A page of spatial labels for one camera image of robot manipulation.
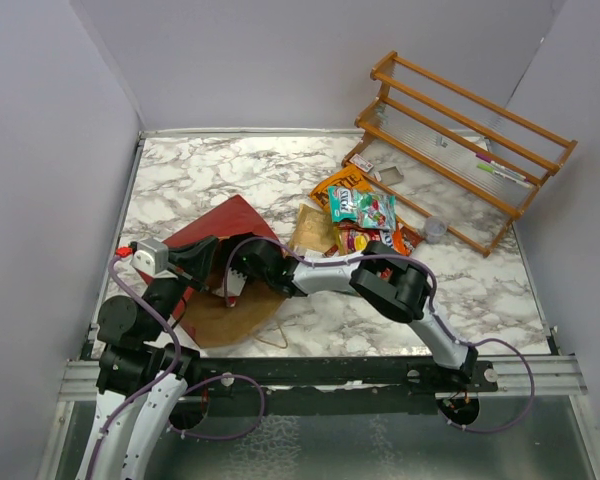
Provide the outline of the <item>brown red paper bag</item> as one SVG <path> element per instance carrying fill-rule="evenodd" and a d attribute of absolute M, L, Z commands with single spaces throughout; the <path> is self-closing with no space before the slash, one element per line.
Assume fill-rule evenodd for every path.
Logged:
<path fill-rule="evenodd" d="M 225 304 L 221 293 L 214 293 L 222 290 L 225 266 L 233 248 L 253 235 L 276 237 L 260 214 L 243 197 L 235 195 L 164 240 L 169 247 L 184 247 L 208 236 L 219 239 L 207 279 L 211 291 L 199 293 L 189 288 L 183 295 L 185 301 L 174 309 L 175 315 L 183 317 L 180 326 L 202 348 L 230 346 L 245 340 L 285 301 L 284 296 L 260 280 L 247 281 L 231 307 Z"/>

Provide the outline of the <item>gold snack bag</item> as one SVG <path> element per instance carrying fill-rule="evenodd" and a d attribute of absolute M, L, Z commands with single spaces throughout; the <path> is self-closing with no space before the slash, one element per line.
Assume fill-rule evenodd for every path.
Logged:
<path fill-rule="evenodd" d="M 296 216 L 296 227 L 289 247 L 301 256 L 333 257 L 339 250 L 331 217 L 322 210 L 301 204 Z"/>

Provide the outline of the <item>orange Fox's fruits candy bag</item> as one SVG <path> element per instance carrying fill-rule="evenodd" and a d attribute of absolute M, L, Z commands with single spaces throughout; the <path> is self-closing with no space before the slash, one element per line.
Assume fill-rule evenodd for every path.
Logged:
<path fill-rule="evenodd" d="M 354 223 L 339 223 L 334 226 L 336 245 L 340 255 L 363 251 L 371 241 L 379 241 L 393 248 L 393 235 L 390 231 L 364 229 Z"/>

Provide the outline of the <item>teal Fox's candy bag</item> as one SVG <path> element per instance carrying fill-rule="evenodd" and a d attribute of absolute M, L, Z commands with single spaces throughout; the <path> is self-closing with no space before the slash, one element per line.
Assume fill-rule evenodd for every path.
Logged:
<path fill-rule="evenodd" d="M 328 188 L 334 223 L 350 221 L 363 229 L 392 232 L 396 227 L 395 197 L 375 191 L 363 192 L 341 186 Z"/>

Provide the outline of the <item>orange Kettle chips bag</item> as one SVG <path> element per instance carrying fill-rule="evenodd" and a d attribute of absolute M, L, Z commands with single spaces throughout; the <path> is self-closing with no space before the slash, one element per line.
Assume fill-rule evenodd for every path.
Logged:
<path fill-rule="evenodd" d="M 363 175 L 363 171 L 355 165 L 348 165 L 330 177 L 321 181 L 310 193 L 309 198 L 313 200 L 323 210 L 328 209 L 329 194 L 328 188 L 331 186 L 344 187 L 347 189 L 358 190 L 361 192 L 370 192 L 373 187 Z"/>

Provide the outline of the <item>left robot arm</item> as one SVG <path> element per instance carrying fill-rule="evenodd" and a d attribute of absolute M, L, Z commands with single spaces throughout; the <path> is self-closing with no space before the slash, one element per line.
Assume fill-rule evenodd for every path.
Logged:
<path fill-rule="evenodd" d="M 218 245 L 215 236 L 181 247 L 148 238 L 115 251 L 108 270 L 123 292 L 98 313 L 105 349 L 77 478 L 144 478 L 177 401 L 200 385 L 200 355 L 180 344 L 169 319 L 187 289 L 207 291 Z"/>

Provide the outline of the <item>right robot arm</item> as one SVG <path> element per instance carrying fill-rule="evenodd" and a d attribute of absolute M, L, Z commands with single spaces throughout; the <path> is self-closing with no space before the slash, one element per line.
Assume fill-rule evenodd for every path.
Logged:
<path fill-rule="evenodd" d="M 235 247 L 226 268 L 287 298 L 323 291 L 355 293 L 386 319 L 412 329 L 431 352 L 447 389 L 461 391 L 475 379 L 477 349 L 438 313 L 434 273 L 380 241 L 344 256 L 307 258 L 276 240 L 253 236 Z"/>

